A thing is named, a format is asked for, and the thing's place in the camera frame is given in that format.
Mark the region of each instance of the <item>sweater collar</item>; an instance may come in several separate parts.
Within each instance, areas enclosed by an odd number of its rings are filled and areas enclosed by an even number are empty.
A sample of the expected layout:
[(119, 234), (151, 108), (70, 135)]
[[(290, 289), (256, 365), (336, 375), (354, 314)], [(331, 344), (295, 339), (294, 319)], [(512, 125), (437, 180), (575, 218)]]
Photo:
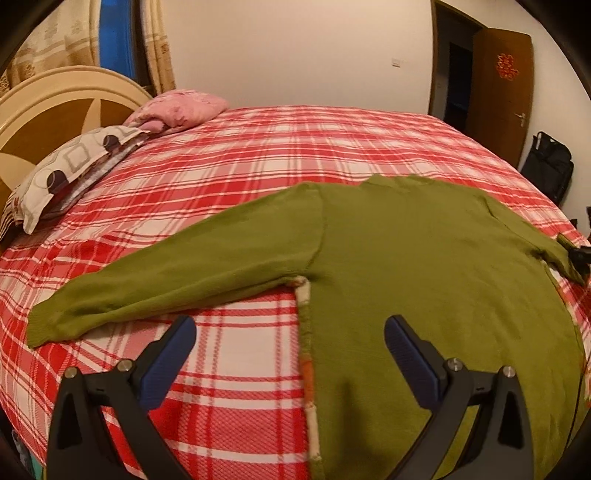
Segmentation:
[(371, 175), (370, 178), (365, 180), (363, 183), (370, 183), (373, 185), (381, 185), (384, 187), (394, 187), (394, 186), (397, 186), (396, 185), (397, 179), (399, 179), (400, 177), (405, 177), (407, 179), (413, 179), (417, 183), (421, 183), (421, 184), (429, 184), (429, 183), (433, 183), (435, 181), (435, 180), (430, 179), (428, 177), (421, 177), (420, 175), (415, 175), (415, 174), (384, 177), (383, 175), (376, 173), (374, 175)]

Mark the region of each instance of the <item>sweater sleeve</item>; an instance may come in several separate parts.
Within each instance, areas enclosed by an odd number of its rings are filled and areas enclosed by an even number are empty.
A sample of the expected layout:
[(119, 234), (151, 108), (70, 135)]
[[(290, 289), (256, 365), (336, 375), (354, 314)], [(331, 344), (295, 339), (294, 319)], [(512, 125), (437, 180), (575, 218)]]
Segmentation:
[(74, 278), (29, 313), (27, 345), (76, 339), (124, 322), (260, 293), (305, 274), (323, 234), (314, 184), (230, 208)]
[(531, 244), (534, 254), (553, 265), (563, 277), (585, 286), (588, 274), (578, 272), (569, 259), (569, 250), (574, 245), (562, 234), (555, 240), (538, 230), (520, 215), (498, 200), (484, 195), (490, 213), (514, 234)]

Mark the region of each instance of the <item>red decoration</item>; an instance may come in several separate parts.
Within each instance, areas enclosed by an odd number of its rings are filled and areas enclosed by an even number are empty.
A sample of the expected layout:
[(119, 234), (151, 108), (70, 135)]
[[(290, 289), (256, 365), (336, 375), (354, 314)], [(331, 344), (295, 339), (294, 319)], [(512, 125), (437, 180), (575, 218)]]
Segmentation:
[(499, 61), (496, 63), (496, 71), (502, 79), (513, 80), (519, 75), (519, 70), (513, 68), (513, 55), (501, 53), (497, 58)]

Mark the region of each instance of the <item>patterned pillowcase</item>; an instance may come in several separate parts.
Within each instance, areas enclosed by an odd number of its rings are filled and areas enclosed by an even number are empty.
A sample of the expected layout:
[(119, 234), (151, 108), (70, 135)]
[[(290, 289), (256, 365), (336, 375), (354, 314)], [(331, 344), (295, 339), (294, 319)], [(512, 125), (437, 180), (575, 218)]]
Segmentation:
[[(11, 193), (2, 212), (0, 239), (11, 225), (22, 224), (31, 234), (41, 218), (65, 213), (146, 138), (139, 128), (115, 125), (91, 130), (54, 150)], [(59, 201), (49, 207), (46, 217), (44, 209), (56, 195)]]

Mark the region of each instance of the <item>red plaid bedsheet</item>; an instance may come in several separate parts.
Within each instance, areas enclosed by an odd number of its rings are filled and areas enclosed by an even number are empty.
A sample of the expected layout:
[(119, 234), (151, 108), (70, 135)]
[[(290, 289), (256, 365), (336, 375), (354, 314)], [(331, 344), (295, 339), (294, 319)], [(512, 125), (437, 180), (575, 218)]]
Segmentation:
[[(68, 279), (96, 271), (223, 209), (301, 181), (359, 183), (419, 174), (486, 190), (548, 235), (585, 243), (517, 171), (439, 120), (354, 108), (238, 109), (149, 142), (58, 222), (23, 236), (0, 260), (0, 403), (44, 459), (53, 402), (69, 365), (102, 371), (135, 358), (171, 316), (106, 325), (75, 342), (25, 346), (27, 314)], [(561, 280), (591, 351), (588, 290)], [(190, 312), (199, 336), (151, 418), (194, 478), (307, 479), (303, 390), (292, 292), (275, 290)], [(128, 468), (138, 465), (116, 420)]]

